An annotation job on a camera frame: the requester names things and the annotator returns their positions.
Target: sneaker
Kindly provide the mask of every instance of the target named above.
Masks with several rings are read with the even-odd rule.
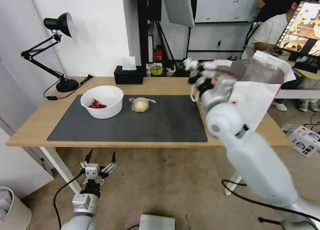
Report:
[[[315,103],[309,102],[309,109],[313,112],[319,112],[320,110],[320,101],[317,101]]]
[[[273,101],[272,105],[274,107],[276,107],[277,110],[280,110],[280,111],[287,111],[288,110],[284,104],[279,104],[279,103]]]
[[[298,110],[301,112],[307,112],[308,111],[308,104],[309,101],[300,101],[300,104],[298,106]]]

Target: cardboard box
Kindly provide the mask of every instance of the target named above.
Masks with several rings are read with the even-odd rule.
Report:
[[[289,139],[294,144],[293,149],[305,157],[310,157],[320,150],[320,135],[304,126],[287,124],[282,127]]]

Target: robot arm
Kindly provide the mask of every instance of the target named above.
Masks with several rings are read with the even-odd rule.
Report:
[[[262,136],[246,126],[237,107],[228,103],[235,83],[232,75],[226,72],[221,75],[216,62],[199,65],[197,61],[187,59],[184,64],[186,70],[191,71],[189,83],[192,92],[195,88],[198,90],[194,99],[200,101],[209,134],[223,143],[230,163],[251,191],[270,205],[319,218],[318,206],[314,207],[299,197],[288,169],[275,151]],[[287,220],[287,225],[307,221],[312,223],[308,223],[310,229],[314,229],[319,224],[313,219],[292,213],[278,213]]]
[[[75,194],[72,200],[73,217],[66,222],[61,230],[96,230],[96,224],[92,221],[97,213],[98,200],[100,198],[100,186],[117,167],[116,153],[113,152],[111,163],[99,166],[97,163],[89,163],[92,150],[86,156],[84,162],[81,162],[81,171],[85,173],[83,185],[85,188],[80,194]]]

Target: light stand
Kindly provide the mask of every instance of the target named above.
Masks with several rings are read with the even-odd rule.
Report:
[[[65,35],[72,37],[71,33],[73,32],[73,22],[72,18],[69,13],[64,13],[59,16],[58,19],[51,19],[46,18],[43,21],[46,28],[50,29],[52,32],[56,30],[56,33],[52,35],[50,38],[46,39],[45,41],[37,44],[36,46],[23,51],[21,53],[21,57],[30,61],[31,63],[35,64],[36,66],[42,68],[43,70],[47,71],[48,73],[52,74],[53,76],[57,77],[60,81],[56,85],[56,89],[58,92],[66,93],[70,91],[74,91],[79,87],[79,83],[73,79],[67,79],[64,75],[60,72],[57,72],[53,69],[48,68],[47,66],[43,65],[42,63],[36,61],[33,57],[42,53],[43,51],[51,48],[52,46],[60,43],[61,35],[58,34],[58,30],[60,30]],[[43,45],[44,43],[54,39],[56,42],[48,45],[45,48],[37,49],[39,46]]]

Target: white shirt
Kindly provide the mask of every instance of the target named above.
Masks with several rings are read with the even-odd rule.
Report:
[[[262,25],[257,29],[253,36],[249,39],[248,47],[246,48],[241,56],[241,59],[250,59],[253,57],[254,44],[263,42],[266,44],[276,44],[280,38],[283,30],[287,26],[287,14],[276,15],[267,21],[263,22]]]

